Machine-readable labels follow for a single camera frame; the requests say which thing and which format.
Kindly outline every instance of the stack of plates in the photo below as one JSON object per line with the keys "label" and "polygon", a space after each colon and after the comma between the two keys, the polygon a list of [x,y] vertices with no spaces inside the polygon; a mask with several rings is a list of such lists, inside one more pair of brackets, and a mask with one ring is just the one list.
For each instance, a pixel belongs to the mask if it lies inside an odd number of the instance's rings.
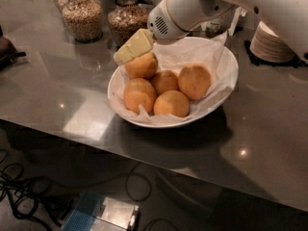
{"label": "stack of plates", "polygon": [[271,63],[286,63],[295,53],[264,22],[260,22],[250,44],[250,51],[258,58]]}

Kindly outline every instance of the electronic device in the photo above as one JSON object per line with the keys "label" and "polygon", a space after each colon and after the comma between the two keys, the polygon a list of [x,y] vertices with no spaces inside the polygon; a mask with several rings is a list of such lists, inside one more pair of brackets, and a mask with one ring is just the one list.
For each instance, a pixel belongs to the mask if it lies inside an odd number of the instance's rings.
{"label": "electronic device", "polygon": [[66,221],[63,231],[135,231],[139,206],[84,192]]}

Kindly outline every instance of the grain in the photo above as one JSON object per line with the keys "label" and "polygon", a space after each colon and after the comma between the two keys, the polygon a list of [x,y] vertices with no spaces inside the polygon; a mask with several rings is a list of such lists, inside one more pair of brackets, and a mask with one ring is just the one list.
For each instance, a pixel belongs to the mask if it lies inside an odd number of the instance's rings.
{"label": "grain", "polygon": [[103,13],[98,3],[91,0],[69,0],[62,15],[71,35],[81,42],[90,42],[102,36]]}
{"label": "grain", "polygon": [[118,7],[109,13],[108,22],[117,46],[122,46],[140,28],[146,28],[148,13],[139,5]]}

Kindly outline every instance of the white plate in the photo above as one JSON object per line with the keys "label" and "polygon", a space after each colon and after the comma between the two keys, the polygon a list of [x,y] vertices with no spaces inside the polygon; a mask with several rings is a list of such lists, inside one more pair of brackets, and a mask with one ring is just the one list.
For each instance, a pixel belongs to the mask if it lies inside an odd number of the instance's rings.
{"label": "white plate", "polygon": [[[188,37],[188,38],[182,38],[180,39],[175,47],[171,47],[172,45],[160,45],[160,44],[154,44],[153,47],[153,52],[158,53],[159,57],[159,62],[162,57],[167,57],[171,54],[174,54],[174,52],[179,52],[184,49],[192,48],[198,45],[199,43],[210,43],[211,46],[211,41],[205,38],[193,38],[193,37]],[[198,50],[197,54],[204,54],[207,49]],[[211,65],[206,63],[206,65],[210,68],[211,74],[212,74],[212,69]],[[123,74],[123,71],[121,70],[123,66],[119,66],[116,70],[115,73],[113,74],[109,86],[108,86],[108,98],[111,100],[111,98],[115,97],[116,92],[118,93],[120,90],[124,90],[125,84],[128,80],[128,77]],[[225,100],[226,98],[231,94],[233,91],[237,80],[238,80],[238,62],[232,52],[227,49],[226,47],[222,46],[222,54],[220,57],[220,60],[218,62],[217,67],[215,68],[216,75],[217,76],[223,76],[223,81],[222,83],[219,83],[219,85],[216,86],[215,92],[210,93],[209,95],[207,94],[202,101],[206,101],[206,105],[200,104],[201,108],[199,111],[197,111],[195,114],[190,115],[189,119],[183,119],[181,121],[176,121],[174,123],[156,123],[153,124],[151,122],[146,122],[146,121],[138,121],[130,118],[127,115],[123,115],[121,112],[118,111],[118,109],[115,108],[114,106],[110,105],[111,108],[122,118],[125,120],[136,124],[141,127],[146,127],[146,128],[172,128],[172,127],[179,127],[179,126],[184,126],[189,123],[192,123],[198,119],[201,119],[202,117],[208,115],[212,111],[214,111],[217,107],[219,107]],[[118,106],[124,106],[123,101],[120,99]]]}

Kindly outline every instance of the kitchen counter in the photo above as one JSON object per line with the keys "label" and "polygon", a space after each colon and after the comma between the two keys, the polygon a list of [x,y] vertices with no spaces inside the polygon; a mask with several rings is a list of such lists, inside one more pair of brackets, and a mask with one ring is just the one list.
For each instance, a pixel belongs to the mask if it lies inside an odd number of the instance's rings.
{"label": "kitchen counter", "polygon": [[255,66],[251,30],[226,46],[238,85],[221,107],[180,128],[133,125],[105,104],[116,45],[101,0],[103,37],[79,43],[52,0],[0,0],[4,36],[27,56],[0,71],[0,119],[179,172],[303,211],[308,210],[308,68]]}

